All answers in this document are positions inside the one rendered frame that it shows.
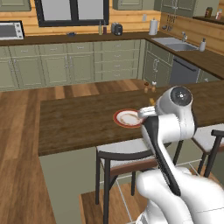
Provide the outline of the dark-framed white-seat stool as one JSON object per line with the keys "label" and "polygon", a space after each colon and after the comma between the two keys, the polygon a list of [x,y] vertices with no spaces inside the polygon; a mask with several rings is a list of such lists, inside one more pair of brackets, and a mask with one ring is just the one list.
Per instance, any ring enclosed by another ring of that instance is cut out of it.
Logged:
{"label": "dark-framed white-seat stool", "polygon": [[136,172],[158,165],[142,138],[96,147],[95,204],[99,204],[100,165],[104,169],[103,224],[109,224],[109,191],[119,175],[131,173],[131,195],[135,194]]}
{"label": "dark-framed white-seat stool", "polygon": [[192,140],[203,151],[199,163],[198,173],[206,160],[204,176],[207,178],[212,170],[214,160],[219,151],[224,151],[224,123],[198,128]]}

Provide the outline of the rail with hanging tools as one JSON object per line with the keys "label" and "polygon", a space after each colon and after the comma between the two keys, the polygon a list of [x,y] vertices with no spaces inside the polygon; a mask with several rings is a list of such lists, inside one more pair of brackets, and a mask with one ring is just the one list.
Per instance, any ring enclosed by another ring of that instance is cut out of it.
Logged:
{"label": "rail with hanging tools", "polygon": [[163,25],[162,26],[162,29],[163,30],[167,30],[168,32],[170,32],[174,26],[174,22],[175,22],[175,19],[177,18],[176,16],[176,9],[178,7],[176,5],[173,5],[171,7],[171,11],[170,13],[167,15],[167,19],[166,19],[166,25]]}

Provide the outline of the steel sink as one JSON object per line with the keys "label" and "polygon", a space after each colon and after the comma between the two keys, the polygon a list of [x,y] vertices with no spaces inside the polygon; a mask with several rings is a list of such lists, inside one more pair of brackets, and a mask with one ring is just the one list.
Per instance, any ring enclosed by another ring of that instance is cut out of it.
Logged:
{"label": "steel sink", "polygon": [[182,40],[179,40],[177,38],[154,38],[153,40],[176,52],[194,51],[199,49],[197,46],[183,42]]}

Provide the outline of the dark grey dishwasher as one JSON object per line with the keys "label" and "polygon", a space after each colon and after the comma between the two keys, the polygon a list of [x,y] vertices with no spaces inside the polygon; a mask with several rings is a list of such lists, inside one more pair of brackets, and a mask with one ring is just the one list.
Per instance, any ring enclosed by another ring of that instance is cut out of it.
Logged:
{"label": "dark grey dishwasher", "polygon": [[172,69],[171,69],[171,85],[181,85],[195,83],[197,81],[200,69],[177,57],[173,57]]}

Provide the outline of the green cupboard beside dishwasher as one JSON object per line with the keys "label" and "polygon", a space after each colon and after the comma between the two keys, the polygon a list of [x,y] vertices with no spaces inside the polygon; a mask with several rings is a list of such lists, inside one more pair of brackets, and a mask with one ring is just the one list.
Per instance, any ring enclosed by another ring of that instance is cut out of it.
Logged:
{"label": "green cupboard beside dishwasher", "polygon": [[201,83],[201,82],[210,82],[210,81],[218,81],[219,78],[216,78],[215,76],[213,76],[212,74],[206,72],[206,71],[203,71],[203,70],[200,70],[199,71],[199,78],[198,78],[198,83]]}

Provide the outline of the dark grey toaster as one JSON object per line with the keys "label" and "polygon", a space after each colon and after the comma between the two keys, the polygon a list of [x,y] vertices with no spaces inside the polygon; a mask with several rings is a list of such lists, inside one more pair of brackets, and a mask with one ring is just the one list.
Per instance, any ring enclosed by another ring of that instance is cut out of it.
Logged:
{"label": "dark grey toaster", "polygon": [[123,26],[119,23],[113,23],[111,25],[111,32],[116,36],[121,36],[123,34]]}

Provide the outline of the green corner cupboard run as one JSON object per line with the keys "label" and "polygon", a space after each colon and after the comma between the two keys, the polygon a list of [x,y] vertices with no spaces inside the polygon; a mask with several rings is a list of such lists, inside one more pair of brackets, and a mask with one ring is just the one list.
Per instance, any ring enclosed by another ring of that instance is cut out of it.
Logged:
{"label": "green corner cupboard run", "polygon": [[169,85],[173,55],[165,49],[146,42],[143,78],[149,83],[156,82],[157,88]]}

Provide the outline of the white paper towel roll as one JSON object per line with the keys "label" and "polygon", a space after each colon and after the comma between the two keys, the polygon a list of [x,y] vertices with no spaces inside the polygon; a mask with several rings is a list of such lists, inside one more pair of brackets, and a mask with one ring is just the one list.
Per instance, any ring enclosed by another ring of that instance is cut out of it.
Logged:
{"label": "white paper towel roll", "polygon": [[158,21],[153,18],[150,21],[150,29],[149,29],[149,34],[150,35],[156,35],[158,33]]}

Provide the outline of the dark wooden shelf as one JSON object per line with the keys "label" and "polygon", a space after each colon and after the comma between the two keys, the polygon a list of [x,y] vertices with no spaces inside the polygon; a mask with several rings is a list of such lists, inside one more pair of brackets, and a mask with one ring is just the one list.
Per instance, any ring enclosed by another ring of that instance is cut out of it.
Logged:
{"label": "dark wooden shelf", "polygon": [[193,19],[206,21],[206,22],[214,23],[214,24],[218,24],[218,25],[224,25],[224,17],[220,17],[220,19],[216,19],[216,16],[211,16],[211,17],[193,17]]}

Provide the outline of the black-framed window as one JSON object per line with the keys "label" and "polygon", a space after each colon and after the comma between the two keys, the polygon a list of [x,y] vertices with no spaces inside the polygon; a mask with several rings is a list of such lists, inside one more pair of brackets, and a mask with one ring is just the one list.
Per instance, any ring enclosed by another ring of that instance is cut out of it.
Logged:
{"label": "black-framed window", "polygon": [[34,0],[40,27],[109,23],[109,0]]}

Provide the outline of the green lower cupboard run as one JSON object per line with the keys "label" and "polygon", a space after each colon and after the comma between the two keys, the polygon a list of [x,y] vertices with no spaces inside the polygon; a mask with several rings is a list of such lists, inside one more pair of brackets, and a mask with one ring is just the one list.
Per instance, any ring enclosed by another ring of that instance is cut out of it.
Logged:
{"label": "green lower cupboard run", "polygon": [[0,91],[140,79],[145,42],[0,46]]}

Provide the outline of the green upper cupboard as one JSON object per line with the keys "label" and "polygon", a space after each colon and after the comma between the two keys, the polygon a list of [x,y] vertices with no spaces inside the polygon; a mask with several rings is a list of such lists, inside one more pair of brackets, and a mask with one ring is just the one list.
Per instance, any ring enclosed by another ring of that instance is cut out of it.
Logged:
{"label": "green upper cupboard", "polygon": [[119,11],[150,11],[155,0],[112,0],[113,9]]}
{"label": "green upper cupboard", "polygon": [[154,10],[183,17],[203,17],[208,7],[211,7],[212,15],[218,9],[220,0],[155,0]]}
{"label": "green upper cupboard", "polygon": [[0,12],[30,11],[30,0],[0,0]]}

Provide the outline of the red-rimmed white plate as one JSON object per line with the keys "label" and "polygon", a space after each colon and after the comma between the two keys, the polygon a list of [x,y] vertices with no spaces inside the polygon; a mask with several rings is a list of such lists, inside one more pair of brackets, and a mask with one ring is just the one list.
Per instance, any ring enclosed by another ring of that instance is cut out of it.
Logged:
{"label": "red-rimmed white plate", "polygon": [[123,128],[135,129],[141,126],[143,120],[138,117],[135,109],[125,108],[113,114],[113,121]]}

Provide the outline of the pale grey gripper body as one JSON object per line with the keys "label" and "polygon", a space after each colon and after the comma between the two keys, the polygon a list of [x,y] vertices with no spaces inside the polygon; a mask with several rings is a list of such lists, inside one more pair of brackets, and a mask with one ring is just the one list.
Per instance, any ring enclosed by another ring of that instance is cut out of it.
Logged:
{"label": "pale grey gripper body", "polygon": [[149,106],[149,107],[144,107],[144,108],[140,108],[137,111],[137,115],[140,119],[144,119],[147,116],[155,116],[156,110],[154,106]]}

